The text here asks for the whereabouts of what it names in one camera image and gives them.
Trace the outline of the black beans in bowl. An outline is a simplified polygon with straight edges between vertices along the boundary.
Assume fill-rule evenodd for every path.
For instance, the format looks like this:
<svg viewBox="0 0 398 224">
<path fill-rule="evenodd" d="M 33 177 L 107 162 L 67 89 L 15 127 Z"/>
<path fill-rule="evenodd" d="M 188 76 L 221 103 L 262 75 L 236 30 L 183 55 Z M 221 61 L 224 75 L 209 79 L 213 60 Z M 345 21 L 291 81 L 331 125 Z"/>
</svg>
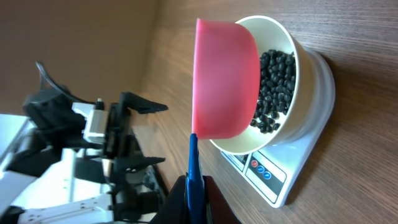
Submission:
<svg viewBox="0 0 398 224">
<path fill-rule="evenodd" d="M 280 117 L 289 112 L 295 91 L 296 59 L 293 52 L 270 49 L 259 60 L 260 87 L 250 126 L 267 134 L 278 130 Z"/>
</svg>

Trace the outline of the pink scoop blue handle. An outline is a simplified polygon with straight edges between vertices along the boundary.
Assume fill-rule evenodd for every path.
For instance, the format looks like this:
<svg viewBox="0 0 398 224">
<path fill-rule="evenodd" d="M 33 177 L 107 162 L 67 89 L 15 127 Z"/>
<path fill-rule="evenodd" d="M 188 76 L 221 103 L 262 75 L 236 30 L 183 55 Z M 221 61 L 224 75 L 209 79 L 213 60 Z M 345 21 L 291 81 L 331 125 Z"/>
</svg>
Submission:
<svg viewBox="0 0 398 224">
<path fill-rule="evenodd" d="M 234 22 L 197 19 L 186 178 L 190 223 L 205 222 L 205 183 L 198 141 L 241 134 L 254 115 L 259 82 L 259 53 L 251 33 Z"/>
</svg>

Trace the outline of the cream bowl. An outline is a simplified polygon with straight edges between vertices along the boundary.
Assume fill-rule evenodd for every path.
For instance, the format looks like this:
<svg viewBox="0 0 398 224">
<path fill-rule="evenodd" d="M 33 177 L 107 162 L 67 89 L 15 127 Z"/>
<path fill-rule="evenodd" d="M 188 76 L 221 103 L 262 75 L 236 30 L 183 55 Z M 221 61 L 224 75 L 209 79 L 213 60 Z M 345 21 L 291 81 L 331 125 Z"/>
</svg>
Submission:
<svg viewBox="0 0 398 224">
<path fill-rule="evenodd" d="M 254 37 L 261 56 L 261 105 L 257 126 L 215 139 L 230 154 L 248 154 L 288 140 L 304 124 L 315 93 L 315 75 L 304 47 L 275 19 L 249 16 L 238 21 Z"/>
</svg>

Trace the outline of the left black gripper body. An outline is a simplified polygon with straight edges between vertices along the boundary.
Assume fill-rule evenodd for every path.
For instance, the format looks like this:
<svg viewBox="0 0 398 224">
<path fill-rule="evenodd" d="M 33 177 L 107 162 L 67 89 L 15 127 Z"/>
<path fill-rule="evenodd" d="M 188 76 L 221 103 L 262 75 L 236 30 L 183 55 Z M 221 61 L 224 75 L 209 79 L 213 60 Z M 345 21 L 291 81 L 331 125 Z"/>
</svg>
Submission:
<svg viewBox="0 0 398 224">
<path fill-rule="evenodd" d="M 135 173 L 117 174 L 113 171 L 116 158 L 145 157 L 131 129 L 130 119 L 130 110 L 120 114 L 117 103 L 110 105 L 106 156 L 112 160 L 108 180 L 111 184 L 110 209 L 115 218 L 140 218 L 144 214 L 157 212 L 162 203 L 161 191 L 156 187 L 157 182 L 151 182 L 147 175 L 148 168 L 153 168 L 155 165 Z"/>
</svg>

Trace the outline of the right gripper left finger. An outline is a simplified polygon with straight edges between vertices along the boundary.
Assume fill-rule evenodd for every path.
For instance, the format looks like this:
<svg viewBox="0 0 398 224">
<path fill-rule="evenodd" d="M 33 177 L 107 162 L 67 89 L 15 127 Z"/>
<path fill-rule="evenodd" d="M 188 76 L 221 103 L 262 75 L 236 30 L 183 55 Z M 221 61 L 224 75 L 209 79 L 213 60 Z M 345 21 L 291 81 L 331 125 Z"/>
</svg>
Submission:
<svg viewBox="0 0 398 224">
<path fill-rule="evenodd" d="M 181 175 L 157 212 L 157 224 L 188 223 L 188 206 L 186 197 L 186 176 Z"/>
</svg>

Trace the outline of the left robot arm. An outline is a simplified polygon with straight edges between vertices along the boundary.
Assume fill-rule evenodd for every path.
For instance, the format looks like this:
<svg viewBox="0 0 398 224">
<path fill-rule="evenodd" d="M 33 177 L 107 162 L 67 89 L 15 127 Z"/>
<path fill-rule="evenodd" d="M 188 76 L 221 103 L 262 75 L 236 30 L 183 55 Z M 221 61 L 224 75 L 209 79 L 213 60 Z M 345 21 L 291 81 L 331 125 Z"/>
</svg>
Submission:
<svg viewBox="0 0 398 224">
<path fill-rule="evenodd" d="M 31 95 L 1 156 L 2 223 L 148 223 L 164 202 L 160 157 L 130 126 L 167 107 L 130 92 L 105 106 L 61 88 Z"/>
</svg>

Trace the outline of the white digital kitchen scale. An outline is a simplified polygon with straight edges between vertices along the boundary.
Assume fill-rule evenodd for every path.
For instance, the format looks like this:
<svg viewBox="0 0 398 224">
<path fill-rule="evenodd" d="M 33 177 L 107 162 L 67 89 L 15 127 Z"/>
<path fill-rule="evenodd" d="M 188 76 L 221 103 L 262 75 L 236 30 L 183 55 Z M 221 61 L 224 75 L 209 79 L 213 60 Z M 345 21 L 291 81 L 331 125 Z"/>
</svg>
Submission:
<svg viewBox="0 0 398 224">
<path fill-rule="evenodd" d="M 335 104 L 335 81 L 326 60 L 304 48 L 315 73 L 315 93 L 303 127 L 282 144 L 264 147 L 250 154 L 221 155 L 272 207 L 284 206 L 310 153 L 315 148 Z"/>
</svg>

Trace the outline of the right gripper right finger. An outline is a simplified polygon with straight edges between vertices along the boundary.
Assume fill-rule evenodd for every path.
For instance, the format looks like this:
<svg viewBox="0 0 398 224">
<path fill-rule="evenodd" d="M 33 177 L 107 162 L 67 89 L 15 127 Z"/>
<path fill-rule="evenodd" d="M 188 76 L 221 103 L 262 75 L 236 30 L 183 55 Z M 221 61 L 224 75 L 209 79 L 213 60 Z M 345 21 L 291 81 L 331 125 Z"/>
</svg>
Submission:
<svg viewBox="0 0 398 224">
<path fill-rule="evenodd" d="M 206 222 L 210 224 L 241 224 L 211 176 L 204 176 Z"/>
</svg>

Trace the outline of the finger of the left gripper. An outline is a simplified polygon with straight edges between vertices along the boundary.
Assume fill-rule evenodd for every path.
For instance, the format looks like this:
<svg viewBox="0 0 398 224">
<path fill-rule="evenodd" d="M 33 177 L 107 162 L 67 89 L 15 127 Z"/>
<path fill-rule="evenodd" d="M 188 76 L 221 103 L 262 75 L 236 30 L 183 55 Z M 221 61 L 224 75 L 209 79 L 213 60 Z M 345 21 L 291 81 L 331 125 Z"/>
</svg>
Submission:
<svg viewBox="0 0 398 224">
<path fill-rule="evenodd" d="M 164 162 L 163 157 L 140 157 L 140 158 L 116 158 L 114 160 L 113 171 L 114 173 L 135 173 L 148 166 L 156 165 Z"/>
<path fill-rule="evenodd" d="M 128 109 L 139 114 L 149 114 L 168 110 L 167 105 L 147 100 L 131 92 L 122 92 L 119 95 L 119 113 L 124 114 Z"/>
</svg>

